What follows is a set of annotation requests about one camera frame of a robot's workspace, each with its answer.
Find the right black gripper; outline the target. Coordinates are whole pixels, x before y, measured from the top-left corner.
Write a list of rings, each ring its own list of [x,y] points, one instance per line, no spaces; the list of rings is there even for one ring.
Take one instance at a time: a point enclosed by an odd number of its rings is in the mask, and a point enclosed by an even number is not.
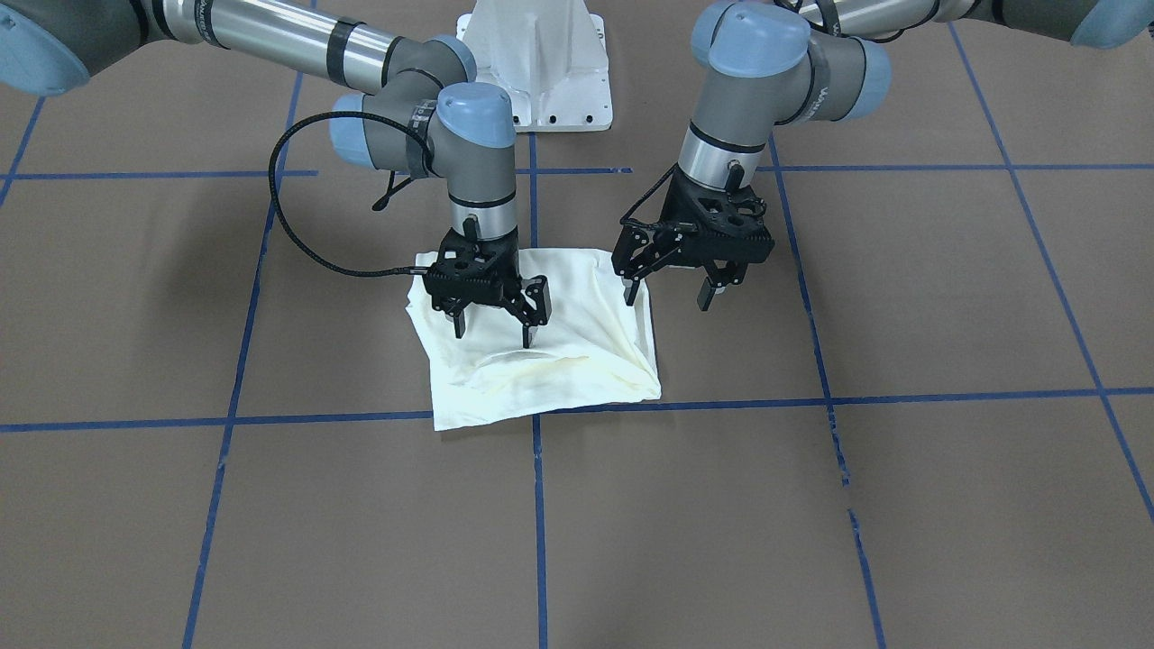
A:
[[[467,329],[470,305],[508,309],[522,324],[522,346],[530,349],[535,329],[548,324],[552,301],[548,278],[522,279],[517,261],[518,230],[490,240],[473,240],[454,229],[442,239],[437,256],[424,275],[432,308],[445,313],[460,340]]]

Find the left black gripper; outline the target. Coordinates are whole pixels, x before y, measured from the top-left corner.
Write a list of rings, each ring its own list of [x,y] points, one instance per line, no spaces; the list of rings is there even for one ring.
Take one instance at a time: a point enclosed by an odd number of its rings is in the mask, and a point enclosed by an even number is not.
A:
[[[659,219],[635,219],[632,214],[666,182],[670,186]],[[634,306],[642,279],[673,264],[704,268],[698,308],[709,311],[725,288],[745,279],[747,264],[764,262],[774,249],[765,212],[766,202],[750,186],[726,192],[687,176],[660,177],[619,219],[622,231],[610,264],[623,282],[625,305]]]

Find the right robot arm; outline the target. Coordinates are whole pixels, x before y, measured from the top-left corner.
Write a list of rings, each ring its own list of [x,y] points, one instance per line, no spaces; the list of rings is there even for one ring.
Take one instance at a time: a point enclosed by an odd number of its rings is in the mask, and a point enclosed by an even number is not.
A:
[[[288,239],[337,274],[420,277],[457,338],[470,306],[515,318],[524,346],[548,324],[548,279],[527,279],[518,264],[511,100],[502,87],[478,81],[464,42],[448,33],[411,40],[288,1],[5,1],[1,18],[3,85],[40,97],[87,85],[153,42],[204,42],[345,87],[334,109],[292,124],[270,154],[270,204]],[[445,181],[451,226],[433,262],[351,270],[302,243],[288,225],[276,174],[288,140],[312,124],[328,124],[342,161],[403,173],[375,210],[417,179]]]

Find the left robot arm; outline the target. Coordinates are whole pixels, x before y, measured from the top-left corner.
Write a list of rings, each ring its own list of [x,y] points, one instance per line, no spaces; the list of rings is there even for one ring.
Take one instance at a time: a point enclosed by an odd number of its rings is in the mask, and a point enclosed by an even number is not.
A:
[[[784,124],[845,122],[886,98],[884,45],[927,23],[973,18],[1080,49],[1118,49],[1151,24],[1149,1],[720,1],[690,38],[705,68],[700,97],[658,219],[627,211],[610,262],[632,305],[664,267],[700,268],[698,307],[745,279],[774,238],[754,174]]]

